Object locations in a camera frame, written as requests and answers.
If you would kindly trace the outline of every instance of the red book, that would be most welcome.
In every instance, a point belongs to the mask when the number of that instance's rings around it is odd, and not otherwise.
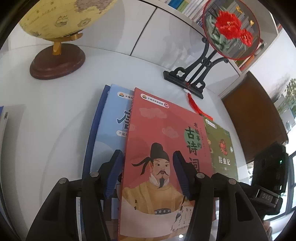
[[[187,231],[194,202],[182,194],[173,153],[213,174],[203,117],[134,92],[122,179],[119,240],[164,240]]]

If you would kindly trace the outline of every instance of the black wooden base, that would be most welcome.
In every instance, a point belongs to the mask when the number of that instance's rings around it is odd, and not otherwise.
[[[179,79],[177,79],[177,78],[171,76],[171,75],[169,74],[168,71],[164,71],[164,72],[163,72],[163,77],[164,77],[165,80],[167,80],[167,81],[169,81],[169,82],[172,82],[172,83],[174,83],[175,85],[178,85],[178,86],[182,87],[183,89],[187,89],[187,87],[188,87],[188,90],[189,90],[192,94],[194,94],[194,95],[196,95],[197,97],[203,99],[202,92],[198,91],[197,89],[192,88],[190,85],[187,85],[187,84],[186,84],[186,83],[187,83],[186,81],[181,81],[181,80],[179,80]]]

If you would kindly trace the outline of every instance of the red tassel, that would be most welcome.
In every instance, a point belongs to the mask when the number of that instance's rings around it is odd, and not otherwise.
[[[194,102],[192,96],[190,93],[187,93],[188,96],[188,100],[189,100],[189,104],[192,107],[192,109],[194,109],[196,111],[196,113],[198,113],[199,115],[205,116],[206,118],[210,119],[211,121],[213,121],[213,118],[210,117],[209,115],[207,115],[206,113],[204,113],[198,106],[197,104]]]

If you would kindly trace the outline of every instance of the white collar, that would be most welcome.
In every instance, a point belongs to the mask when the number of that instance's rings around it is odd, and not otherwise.
[[[156,180],[155,176],[150,175],[149,177],[149,181],[154,185],[154,186],[157,186],[159,187],[160,183]],[[169,178],[165,180],[165,183],[163,184],[163,187],[166,186],[167,184],[169,183]]]

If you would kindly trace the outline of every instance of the white table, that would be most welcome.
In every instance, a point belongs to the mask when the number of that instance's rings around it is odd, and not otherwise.
[[[192,110],[185,92],[163,79],[163,67],[124,54],[82,47],[84,65],[74,73],[41,81],[30,76],[35,55],[47,45],[0,56],[0,104],[9,120],[3,140],[1,179],[12,222],[24,239],[47,195],[61,177],[80,179],[93,116],[104,86],[138,87]],[[239,179],[248,181],[246,162],[233,123],[213,92],[197,105],[230,132]]]

